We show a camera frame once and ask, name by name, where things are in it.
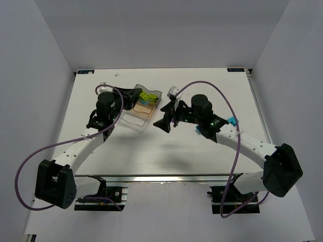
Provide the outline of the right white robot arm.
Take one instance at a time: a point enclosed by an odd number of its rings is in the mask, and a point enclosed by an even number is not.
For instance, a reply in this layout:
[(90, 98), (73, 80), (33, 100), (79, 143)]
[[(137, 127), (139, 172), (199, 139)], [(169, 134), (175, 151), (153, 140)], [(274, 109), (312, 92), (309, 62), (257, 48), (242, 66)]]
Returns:
[(194, 95), (190, 106), (171, 98), (161, 111), (164, 116), (153, 123), (155, 127), (169, 133), (179, 122), (198, 125), (202, 136), (238, 151), (262, 169), (260, 172), (235, 175), (229, 185), (230, 193), (269, 192), (284, 197), (303, 176), (290, 145), (276, 146), (238, 133), (236, 126), (214, 114), (211, 102), (203, 94)]

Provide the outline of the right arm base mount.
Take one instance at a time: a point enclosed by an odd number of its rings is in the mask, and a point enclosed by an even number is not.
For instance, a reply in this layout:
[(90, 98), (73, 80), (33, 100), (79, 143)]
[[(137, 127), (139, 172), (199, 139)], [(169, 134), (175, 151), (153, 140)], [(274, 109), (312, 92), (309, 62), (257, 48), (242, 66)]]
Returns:
[[(212, 186), (207, 195), (211, 199), (211, 207), (213, 214), (220, 214), (221, 200), (224, 193), (225, 186)], [(253, 197), (254, 193), (240, 194), (237, 190), (229, 187), (224, 205), (223, 214), (228, 214), (234, 209), (239, 208), (242, 204), (247, 202)], [(250, 203), (245, 207), (236, 212), (236, 214), (258, 214), (260, 213), (260, 208), (258, 203), (258, 197), (255, 197)]]

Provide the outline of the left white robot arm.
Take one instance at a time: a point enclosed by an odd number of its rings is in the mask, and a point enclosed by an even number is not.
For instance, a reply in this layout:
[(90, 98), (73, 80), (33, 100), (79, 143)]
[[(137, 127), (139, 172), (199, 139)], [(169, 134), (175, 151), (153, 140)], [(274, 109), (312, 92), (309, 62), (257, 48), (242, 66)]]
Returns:
[(80, 139), (74, 141), (53, 160), (43, 160), (37, 171), (35, 196), (60, 208), (68, 208), (74, 200), (101, 200), (106, 185), (97, 176), (75, 177), (81, 164), (112, 134), (123, 110), (131, 110), (139, 100), (140, 88), (99, 93), (95, 110)]

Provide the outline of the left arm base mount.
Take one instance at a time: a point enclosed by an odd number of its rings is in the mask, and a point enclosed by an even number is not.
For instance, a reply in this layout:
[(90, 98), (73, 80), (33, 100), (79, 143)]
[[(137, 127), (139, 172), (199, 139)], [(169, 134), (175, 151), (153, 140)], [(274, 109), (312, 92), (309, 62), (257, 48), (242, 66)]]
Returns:
[(128, 185), (107, 181), (100, 176), (75, 178), (75, 211), (121, 212), (125, 208)]

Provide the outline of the green printed lego brick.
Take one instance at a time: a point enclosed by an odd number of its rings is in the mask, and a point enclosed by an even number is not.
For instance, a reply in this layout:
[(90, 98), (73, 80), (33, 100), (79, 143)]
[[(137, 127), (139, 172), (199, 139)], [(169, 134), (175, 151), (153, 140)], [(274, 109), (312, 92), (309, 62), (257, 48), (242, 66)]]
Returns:
[(149, 97), (150, 102), (157, 103), (157, 101), (158, 101), (158, 96), (157, 95), (149, 94), (148, 97)]

